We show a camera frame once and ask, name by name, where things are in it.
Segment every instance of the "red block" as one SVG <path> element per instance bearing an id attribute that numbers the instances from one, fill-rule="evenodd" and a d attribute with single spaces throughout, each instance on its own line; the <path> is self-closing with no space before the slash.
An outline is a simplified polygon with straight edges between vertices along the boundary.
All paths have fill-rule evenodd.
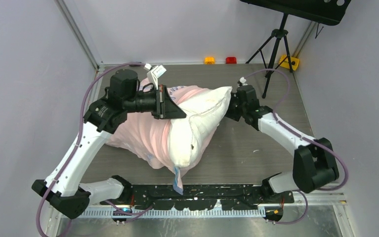
<path id="1" fill-rule="evenodd" d="M 226 64 L 237 64 L 236 57 L 227 57 Z"/>

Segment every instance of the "yellow object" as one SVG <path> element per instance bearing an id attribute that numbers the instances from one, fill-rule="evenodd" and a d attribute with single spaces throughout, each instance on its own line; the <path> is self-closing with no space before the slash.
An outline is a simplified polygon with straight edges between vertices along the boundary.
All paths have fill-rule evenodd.
<path id="1" fill-rule="evenodd" d="M 204 59 L 204 64 L 215 64 L 215 59 L 213 57 L 206 57 Z"/>
<path id="2" fill-rule="evenodd" d="M 282 60 L 284 60 L 285 57 L 286 57 L 286 55 L 282 55 L 278 64 L 280 64 L 282 62 Z M 291 58 L 291 67 L 295 71 L 295 70 L 297 70 L 298 65 L 300 64 L 300 60 L 298 58 L 294 58 L 294 57 L 290 57 L 290 58 Z M 281 67 L 290 69 L 290 65 L 288 64 L 288 58 L 285 58 L 284 62 L 281 63 Z"/>

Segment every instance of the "pink fabric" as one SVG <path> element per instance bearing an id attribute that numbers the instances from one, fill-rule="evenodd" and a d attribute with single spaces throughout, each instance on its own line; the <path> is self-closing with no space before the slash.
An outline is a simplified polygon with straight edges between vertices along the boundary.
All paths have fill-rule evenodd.
<path id="1" fill-rule="evenodd" d="M 148 84 L 148 79 L 141 82 L 140 89 L 146 84 Z M 168 89 L 169 95 L 178 105 L 205 90 L 208 89 L 194 85 L 176 86 Z M 170 120 L 154 119 L 151 113 L 132 113 L 127 115 L 127 120 L 118 127 L 106 144 L 130 150 L 138 157 L 146 160 L 154 169 L 166 166 L 175 173 L 174 164 L 168 154 L 169 130 Z M 214 132 L 215 129 L 205 139 L 201 153 L 195 162 L 180 169 L 181 176 L 198 164 Z"/>

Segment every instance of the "wall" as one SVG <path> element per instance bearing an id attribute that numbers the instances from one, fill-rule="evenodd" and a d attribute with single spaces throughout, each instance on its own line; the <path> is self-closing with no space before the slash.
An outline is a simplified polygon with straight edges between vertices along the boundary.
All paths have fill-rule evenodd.
<path id="1" fill-rule="evenodd" d="M 92 53 L 105 64 L 199 63 L 236 56 L 244 63 L 281 23 L 282 13 L 238 0 L 68 0 Z M 288 17 L 294 52 L 308 21 Z M 264 49 L 269 60 L 274 40 Z M 277 57 L 285 51 L 280 45 Z M 254 62 L 262 62 L 260 55 Z"/>
<path id="2" fill-rule="evenodd" d="M 38 236 L 31 185 L 73 141 L 93 77 L 54 1 L 0 1 L 0 237 Z"/>
<path id="3" fill-rule="evenodd" d="M 297 83 L 314 134 L 328 137 L 350 170 L 354 228 L 379 236 L 379 1 L 352 1 L 300 59 Z"/>

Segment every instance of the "black tripod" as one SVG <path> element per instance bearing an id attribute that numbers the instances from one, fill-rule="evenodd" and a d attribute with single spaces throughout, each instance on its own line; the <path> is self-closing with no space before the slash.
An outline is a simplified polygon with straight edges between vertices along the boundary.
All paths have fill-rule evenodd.
<path id="1" fill-rule="evenodd" d="M 281 63 L 278 64 L 278 66 L 275 69 L 277 69 L 288 58 L 288 64 L 290 65 L 290 73 L 293 72 L 293 67 L 292 67 L 292 63 L 291 63 L 291 56 L 290 56 L 290 50 L 288 49 L 288 42 L 287 42 L 288 31 L 284 30 L 285 23 L 287 22 L 287 18 L 288 18 L 288 14 L 284 13 L 284 16 L 283 16 L 282 21 L 281 21 L 280 29 L 274 29 L 272 31 L 272 33 L 271 33 L 271 36 L 265 41 L 265 43 L 263 43 L 263 45 L 256 51 L 256 53 L 254 53 L 252 55 L 252 57 L 246 63 L 249 63 L 253 58 L 255 58 L 255 56 L 258 53 L 260 53 L 260 55 L 262 56 L 262 60 L 263 60 L 263 64 L 264 64 L 265 68 L 273 68 L 274 67 L 274 63 L 275 63 L 275 58 L 277 57 L 278 46 L 280 45 L 281 39 L 284 38 L 285 50 L 287 51 L 287 56 L 284 58 L 284 60 L 281 61 Z M 267 66 L 266 62 L 265 62 L 265 58 L 263 57 L 262 49 L 274 37 L 276 38 L 275 45 L 274 45 L 274 50 L 272 51 L 271 60 L 269 61 L 269 64 Z M 265 75 L 265 77 L 266 77 L 266 85 L 265 85 L 265 89 L 263 90 L 262 98 L 266 97 L 266 91 L 268 90 L 269 81 L 271 80 L 271 75 L 273 73 L 274 73 L 273 71 L 266 72 L 266 75 Z"/>

